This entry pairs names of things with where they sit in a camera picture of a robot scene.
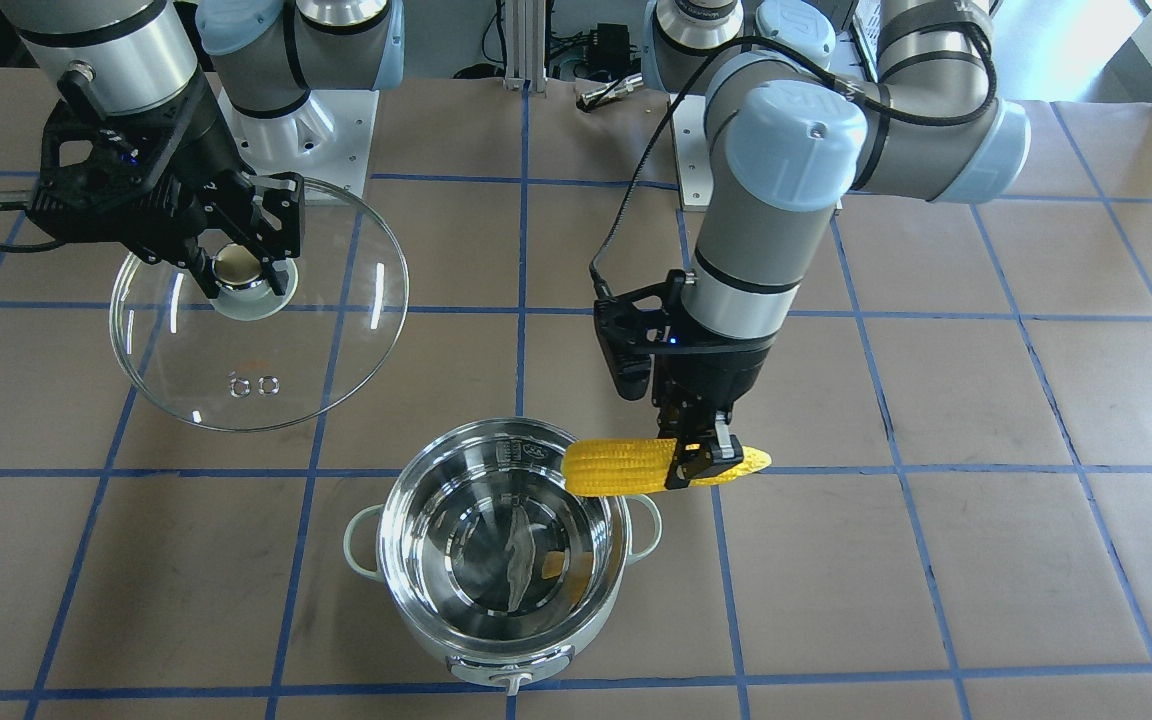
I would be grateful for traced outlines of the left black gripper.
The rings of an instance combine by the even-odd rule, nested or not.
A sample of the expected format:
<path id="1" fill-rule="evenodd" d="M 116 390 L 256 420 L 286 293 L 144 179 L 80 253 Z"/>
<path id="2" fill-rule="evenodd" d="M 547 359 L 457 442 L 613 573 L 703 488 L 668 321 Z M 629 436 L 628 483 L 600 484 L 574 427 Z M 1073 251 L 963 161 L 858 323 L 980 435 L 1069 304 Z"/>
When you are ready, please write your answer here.
<path id="1" fill-rule="evenodd" d="M 677 338 L 690 354 L 653 359 L 657 438 L 672 439 L 666 488 L 699 486 L 745 460 L 732 433 L 733 406 L 753 388 L 774 336 L 719 338 L 707 331 Z"/>

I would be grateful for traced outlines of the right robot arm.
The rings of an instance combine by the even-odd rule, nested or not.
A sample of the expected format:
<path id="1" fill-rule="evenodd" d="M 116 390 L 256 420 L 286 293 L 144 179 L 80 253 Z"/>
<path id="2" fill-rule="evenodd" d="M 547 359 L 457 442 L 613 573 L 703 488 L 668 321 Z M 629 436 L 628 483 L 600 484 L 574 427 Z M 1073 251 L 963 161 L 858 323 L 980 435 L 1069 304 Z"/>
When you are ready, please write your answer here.
<path id="1" fill-rule="evenodd" d="M 113 242 L 238 287 L 200 234 L 221 232 L 256 285 L 291 296 L 305 187 L 294 165 L 328 146 L 317 91 L 396 88 L 401 1 L 3 1 L 0 10 L 60 101 L 26 199 L 41 251 Z"/>

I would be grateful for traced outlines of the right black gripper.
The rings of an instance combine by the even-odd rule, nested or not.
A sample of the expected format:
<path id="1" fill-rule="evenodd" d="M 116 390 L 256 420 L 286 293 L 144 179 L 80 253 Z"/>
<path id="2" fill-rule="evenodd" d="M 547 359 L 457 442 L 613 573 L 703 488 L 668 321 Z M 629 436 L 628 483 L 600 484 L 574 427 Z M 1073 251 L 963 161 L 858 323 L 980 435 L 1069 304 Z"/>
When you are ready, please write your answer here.
<path id="1" fill-rule="evenodd" d="M 187 218 L 191 225 L 141 225 L 141 243 L 118 242 L 147 265 L 166 264 L 184 272 L 204 293 L 218 300 L 219 279 L 212 256 L 200 243 L 209 232 L 251 252 L 259 263 L 259 278 L 278 297 L 291 286 L 291 270 L 283 262 L 298 258 L 302 245 L 305 179 L 298 173 L 247 176 L 217 94 L 202 70 L 195 70 L 174 94 L 128 109 L 106 109 L 106 119 L 123 118 L 182 99 L 188 111 L 183 141 L 172 156 L 169 169 L 189 195 Z"/>

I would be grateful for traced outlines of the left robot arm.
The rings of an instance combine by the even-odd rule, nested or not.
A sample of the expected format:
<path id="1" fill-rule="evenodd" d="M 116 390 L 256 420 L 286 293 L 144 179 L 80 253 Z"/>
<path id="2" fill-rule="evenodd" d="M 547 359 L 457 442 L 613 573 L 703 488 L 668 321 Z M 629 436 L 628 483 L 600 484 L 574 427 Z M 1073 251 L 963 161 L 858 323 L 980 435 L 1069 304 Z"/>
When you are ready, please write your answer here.
<path id="1" fill-rule="evenodd" d="M 838 200 L 850 190 L 995 199 L 1026 159 L 1025 111 L 998 94 L 984 1 L 882 1 L 874 82 L 828 68 L 805 1 L 647 5 L 646 83 L 703 94 L 713 190 L 689 273 L 664 282 L 653 404 L 672 439 L 664 487 L 735 467 L 733 406 L 753 387 Z"/>

